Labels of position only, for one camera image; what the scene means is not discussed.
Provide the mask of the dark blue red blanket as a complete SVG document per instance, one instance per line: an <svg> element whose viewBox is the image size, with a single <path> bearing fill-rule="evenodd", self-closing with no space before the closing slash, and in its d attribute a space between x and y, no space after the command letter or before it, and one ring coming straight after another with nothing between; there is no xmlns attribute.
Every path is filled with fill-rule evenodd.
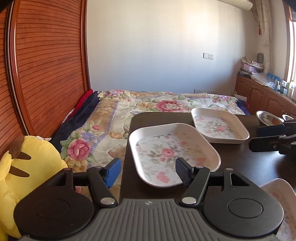
<svg viewBox="0 0 296 241"><path fill-rule="evenodd" d="M61 127L56 131L50 143L59 151L62 150L61 141L65 141L73 131L82 127L100 102L99 92L88 90L77 102L74 110L67 116Z"/></svg>

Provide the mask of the patterned curtain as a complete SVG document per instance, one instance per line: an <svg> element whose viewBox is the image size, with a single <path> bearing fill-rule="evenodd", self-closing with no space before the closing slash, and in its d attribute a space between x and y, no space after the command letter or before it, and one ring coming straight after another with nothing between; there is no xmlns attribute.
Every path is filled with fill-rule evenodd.
<svg viewBox="0 0 296 241"><path fill-rule="evenodd" d="M264 72L271 73L273 68L273 62L271 53L272 24L270 5L268 0L255 0L255 4L257 8L260 30L262 34Z"/></svg>

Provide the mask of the window with blind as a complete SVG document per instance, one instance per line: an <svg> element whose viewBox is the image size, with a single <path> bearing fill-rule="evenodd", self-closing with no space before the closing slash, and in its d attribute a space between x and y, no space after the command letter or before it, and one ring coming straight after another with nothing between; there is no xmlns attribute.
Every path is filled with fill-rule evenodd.
<svg viewBox="0 0 296 241"><path fill-rule="evenodd" d="M286 22L287 22L287 52L288 52L288 70L287 81L295 81L295 11L283 2Z"/></svg>

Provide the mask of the medium steel bowl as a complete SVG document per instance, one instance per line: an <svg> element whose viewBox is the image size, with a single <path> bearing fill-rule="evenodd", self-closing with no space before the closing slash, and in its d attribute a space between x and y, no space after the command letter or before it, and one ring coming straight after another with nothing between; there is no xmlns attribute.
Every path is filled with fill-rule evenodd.
<svg viewBox="0 0 296 241"><path fill-rule="evenodd" d="M295 118L293 118L293 117L291 117L291 116L289 116L287 114L283 114L282 118L283 118L284 121L296 121Z"/></svg>
<svg viewBox="0 0 296 241"><path fill-rule="evenodd" d="M283 119L263 110L258 110L256 116L258 117L260 126L276 126L281 125L284 122Z"/></svg>

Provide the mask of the wall light switch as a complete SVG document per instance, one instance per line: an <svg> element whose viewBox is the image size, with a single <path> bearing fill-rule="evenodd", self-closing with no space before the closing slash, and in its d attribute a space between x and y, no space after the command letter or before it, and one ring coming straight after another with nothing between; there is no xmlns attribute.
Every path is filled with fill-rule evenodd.
<svg viewBox="0 0 296 241"><path fill-rule="evenodd" d="M213 60L214 59L214 55L213 54L209 54L209 53L203 53L203 58Z"/></svg>

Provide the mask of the large floral tray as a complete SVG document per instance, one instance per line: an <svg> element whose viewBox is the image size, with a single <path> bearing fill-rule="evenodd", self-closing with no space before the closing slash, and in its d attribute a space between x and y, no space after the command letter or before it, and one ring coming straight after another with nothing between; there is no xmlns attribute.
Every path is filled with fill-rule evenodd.
<svg viewBox="0 0 296 241"><path fill-rule="evenodd" d="M210 143L242 144L250 137L239 118L227 111L194 108L191 115L197 131Z"/></svg>

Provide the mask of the white air conditioner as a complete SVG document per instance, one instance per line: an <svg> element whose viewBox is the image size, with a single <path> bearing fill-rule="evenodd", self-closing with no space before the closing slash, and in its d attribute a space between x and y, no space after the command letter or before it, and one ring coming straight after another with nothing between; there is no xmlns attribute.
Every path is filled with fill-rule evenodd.
<svg viewBox="0 0 296 241"><path fill-rule="evenodd" d="M253 3L248 0L220 0L226 4L230 4L244 11L249 11L253 7Z"/></svg>

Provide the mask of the stack of boxes and papers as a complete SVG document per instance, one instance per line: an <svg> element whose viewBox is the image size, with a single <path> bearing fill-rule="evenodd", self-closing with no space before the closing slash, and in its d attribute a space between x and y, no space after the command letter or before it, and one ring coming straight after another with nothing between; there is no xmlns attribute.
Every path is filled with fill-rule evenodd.
<svg viewBox="0 0 296 241"><path fill-rule="evenodd" d="M252 61L247 57L241 58L240 61L241 67L238 73L243 76L250 77L251 75L264 72L264 64Z"/></svg>

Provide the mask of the wooden side cabinet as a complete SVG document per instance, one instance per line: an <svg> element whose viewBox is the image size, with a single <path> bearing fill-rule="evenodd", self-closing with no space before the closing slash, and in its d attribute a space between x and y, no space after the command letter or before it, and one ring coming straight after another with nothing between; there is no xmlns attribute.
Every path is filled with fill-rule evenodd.
<svg viewBox="0 0 296 241"><path fill-rule="evenodd" d="M264 110L276 116L287 114L295 118L295 101L275 92L267 86L263 86L251 78L237 75L235 93L247 98L248 111L256 114L258 110Z"/></svg>

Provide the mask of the wall power strip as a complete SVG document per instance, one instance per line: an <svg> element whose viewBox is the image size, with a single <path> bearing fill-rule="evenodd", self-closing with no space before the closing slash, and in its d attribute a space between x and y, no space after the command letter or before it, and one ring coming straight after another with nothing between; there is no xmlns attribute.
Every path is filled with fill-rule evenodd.
<svg viewBox="0 0 296 241"><path fill-rule="evenodd" d="M217 94L217 92L211 91L211 90L194 89L194 94L198 94L198 93Z"/></svg>

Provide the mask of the yellow plush toy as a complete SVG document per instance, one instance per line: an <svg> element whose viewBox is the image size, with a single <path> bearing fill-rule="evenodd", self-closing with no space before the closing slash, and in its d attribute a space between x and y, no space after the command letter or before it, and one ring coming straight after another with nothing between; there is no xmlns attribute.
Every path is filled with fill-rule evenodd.
<svg viewBox="0 0 296 241"><path fill-rule="evenodd" d="M20 238L14 221L16 205L67 164L45 138L17 138L1 158L1 240Z"/></svg>

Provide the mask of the toiletry bottles on counter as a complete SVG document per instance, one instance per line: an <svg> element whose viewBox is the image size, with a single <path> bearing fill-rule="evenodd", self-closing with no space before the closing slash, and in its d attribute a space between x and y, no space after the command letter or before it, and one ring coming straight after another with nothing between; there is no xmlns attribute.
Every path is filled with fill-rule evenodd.
<svg viewBox="0 0 296 241"><path fill-rule="evenodd" d="M268 79L268 87L284 96L287 96L288 98L292 98L295 89L293 82L287 82L284 79L281 79L279 76L273 75L271 73L267 73L266 76Z"/></svg>

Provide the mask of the white paper bag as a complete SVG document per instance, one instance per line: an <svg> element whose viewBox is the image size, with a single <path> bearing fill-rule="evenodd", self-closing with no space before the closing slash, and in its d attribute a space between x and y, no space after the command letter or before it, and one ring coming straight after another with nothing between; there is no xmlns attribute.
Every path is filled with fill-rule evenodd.
<svg viewBox="0 0 296 241"><path fill-rule="evenodd" d="M247 97L236 94L236 93L234 94L234 97L237 99L237 102L241 104L245 104L245 102L247 101Z"/></svg>

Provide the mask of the floral bed blanket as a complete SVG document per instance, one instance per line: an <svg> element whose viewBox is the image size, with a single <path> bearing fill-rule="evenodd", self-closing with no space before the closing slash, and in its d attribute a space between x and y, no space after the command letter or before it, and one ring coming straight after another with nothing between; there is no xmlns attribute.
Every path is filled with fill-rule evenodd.
<svg viewBox="0 0 296 241"><path fill-rule="evenodd" d="M127 139L134 130L167 123L191 124L189 113L197 107L247 114L235 97L217 94L99 92L100 102L85 124L61 141L61 158L75 172L105 166L113 158L125 158Z"/></svg>

